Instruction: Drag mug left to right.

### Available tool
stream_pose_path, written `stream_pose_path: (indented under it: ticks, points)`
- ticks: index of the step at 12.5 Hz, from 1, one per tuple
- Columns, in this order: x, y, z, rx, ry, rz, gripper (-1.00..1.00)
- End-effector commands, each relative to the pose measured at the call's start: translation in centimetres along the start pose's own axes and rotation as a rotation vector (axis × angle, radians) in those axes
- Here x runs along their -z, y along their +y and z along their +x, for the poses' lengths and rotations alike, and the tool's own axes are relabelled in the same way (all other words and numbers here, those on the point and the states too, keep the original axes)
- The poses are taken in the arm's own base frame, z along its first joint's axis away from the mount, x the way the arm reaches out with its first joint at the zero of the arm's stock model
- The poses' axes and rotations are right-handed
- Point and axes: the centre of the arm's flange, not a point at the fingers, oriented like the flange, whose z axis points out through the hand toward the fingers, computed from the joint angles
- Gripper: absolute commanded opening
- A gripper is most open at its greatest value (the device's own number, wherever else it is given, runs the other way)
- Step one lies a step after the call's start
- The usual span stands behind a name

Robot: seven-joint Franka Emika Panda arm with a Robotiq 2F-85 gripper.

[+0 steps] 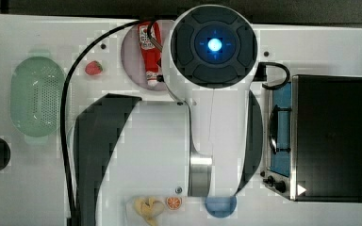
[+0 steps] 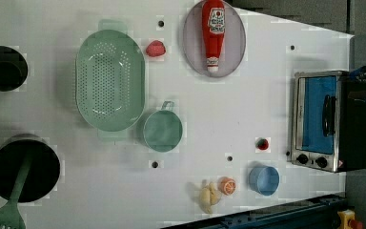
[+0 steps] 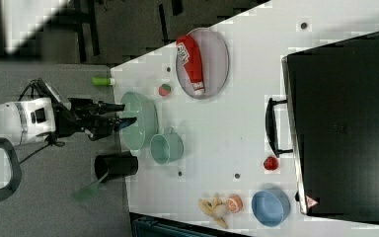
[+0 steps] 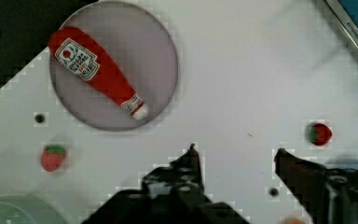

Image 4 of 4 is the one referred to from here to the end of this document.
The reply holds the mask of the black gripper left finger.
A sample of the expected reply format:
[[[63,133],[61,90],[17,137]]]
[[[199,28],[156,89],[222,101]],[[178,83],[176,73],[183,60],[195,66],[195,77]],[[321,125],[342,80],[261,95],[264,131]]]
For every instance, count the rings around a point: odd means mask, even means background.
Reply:
[[[142,179],[139,189],[116,193],[83,224],[249,224],[227,203],[204,194],[195,146]]]

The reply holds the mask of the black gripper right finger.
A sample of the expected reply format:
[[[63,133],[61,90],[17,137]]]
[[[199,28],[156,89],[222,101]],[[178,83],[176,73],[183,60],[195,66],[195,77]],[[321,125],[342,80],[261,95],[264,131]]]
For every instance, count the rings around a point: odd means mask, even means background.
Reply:
[[[314,224],[358,224],[358,169],[328,169],[283,148],[274,162],[276,175]]]

